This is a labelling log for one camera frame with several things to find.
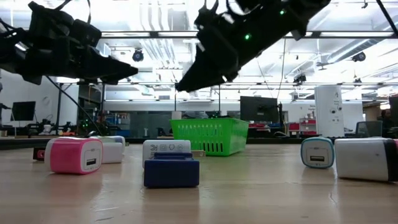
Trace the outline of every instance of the white appliance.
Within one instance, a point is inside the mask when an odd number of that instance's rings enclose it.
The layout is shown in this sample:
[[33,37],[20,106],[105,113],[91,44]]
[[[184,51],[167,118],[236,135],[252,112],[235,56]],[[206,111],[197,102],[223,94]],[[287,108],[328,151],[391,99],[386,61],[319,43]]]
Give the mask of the white appliance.
[[317,119],[317,133],[323,137],[343,137],[343,102],[341,87],[315,87],[315,109]]
[[395,140],[337,139],[335,151],[339,178],[398,181],[398,151]]

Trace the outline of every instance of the table surface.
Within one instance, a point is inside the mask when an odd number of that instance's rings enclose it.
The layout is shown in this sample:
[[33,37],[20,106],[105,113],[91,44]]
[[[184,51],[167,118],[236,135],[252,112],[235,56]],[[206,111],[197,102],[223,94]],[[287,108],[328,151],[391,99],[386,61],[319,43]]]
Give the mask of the table surface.
[[195,189],[145,189],[141,148],[81,176],[50,174],[31,149],[0,151],[0,223],[398,223],[396,184],[308,169],[299,145],[200,158]]

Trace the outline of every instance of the office chair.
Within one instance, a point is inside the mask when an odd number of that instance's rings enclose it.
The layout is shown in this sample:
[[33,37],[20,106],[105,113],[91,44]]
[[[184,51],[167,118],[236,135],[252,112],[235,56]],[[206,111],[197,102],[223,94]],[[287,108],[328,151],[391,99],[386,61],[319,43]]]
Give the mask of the office chair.
[[360,121],[356,123],[355,137],[370,138],[381,137],[383,133],[382,121]]
[[166,132],[164,131],[163,128],[157,128],[157,135],[160,136],[166,136]]

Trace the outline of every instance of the ceiling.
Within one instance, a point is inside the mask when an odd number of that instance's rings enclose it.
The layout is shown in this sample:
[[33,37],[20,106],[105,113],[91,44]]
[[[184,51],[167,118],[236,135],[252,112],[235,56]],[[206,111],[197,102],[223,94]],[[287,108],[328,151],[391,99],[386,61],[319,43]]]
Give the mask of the ceiling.
[[[229,1],[232,8],[239,12],[234,1]],[[56,7],[62,1],[35,2],[46,7]],[[204,0],[91,1],[91,23],[103,32],[194,30],[193,21],[203,2]],[[363,9],[363,1],[332,0],[328,7],[310,21],[308,30],[346,31],[345,36],[350,36],[351,31],[391,30],[376,2],[366,2],[368,6]],[[0,0],[0,17],[12,26],[28,29],[30,10],[27,3],[29,1],[26,0]],[[214,0],[208,0],[207,3],[208,7],[211,7]],[[383,3],[394,22],[398,24],[398,0]],[[86,0],[74,0],[63,10],[75,19],[82,20],[87,20],[89,12]],[[225,10],[225,3],[222,1],[218,12]],[[194,39],[189,38],[101,40],[99,49],[104,49],[106,44],[111,50],[111,55],[140,70],[139,74],[131,78],[132,82],[141,83],[140,85],[130,85],[124,80],[125,83],[108,86],[107,90],[128,91],[132,100],[159,98],[161,95],[173,98],[172,82],[179,81],[192,64],[195,43]],[[142,62],[132,60],[136,48],[142,48]],[[359,52],[366,54],[366,60],[353,62],[351,57]],[[370,83],[398,83],[397,56],[396,39],[303,39],[298,42],[282,39],[245,65],[234,81],[235,85],[222,86],[222,95],[225,100],[238,99],[241,95],[278,96],[285,100],[291,99],[293,93],[299,93],[300,97],[305,98],[312,95],[315,86],[322,83],[352,83],[355,78],[361,78],[361,81],[368,85],[343,86],[344,98],[360,100],[364,97],[387,96],[397,92],[395,86]],[[327,65],[320,67],[317,63]],[[306,75],[307,85],[291,84],[294,76],[299,74]],[[256,85],[264,82],[268,85]],[[207,88],[190,95],[179,93],[177,97],[218,99],[217,89]]]

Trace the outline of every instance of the computer monitor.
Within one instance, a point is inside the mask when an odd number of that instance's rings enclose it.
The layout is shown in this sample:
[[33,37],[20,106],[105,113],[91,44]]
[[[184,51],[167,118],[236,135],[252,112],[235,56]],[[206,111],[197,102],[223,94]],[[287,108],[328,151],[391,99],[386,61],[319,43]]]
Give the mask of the computer monitor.
[[12,104],[11,121],[33,121],[35,107],[35,101],[14,102]]
[[241,120],[278,123],[278,99],[241,96]]

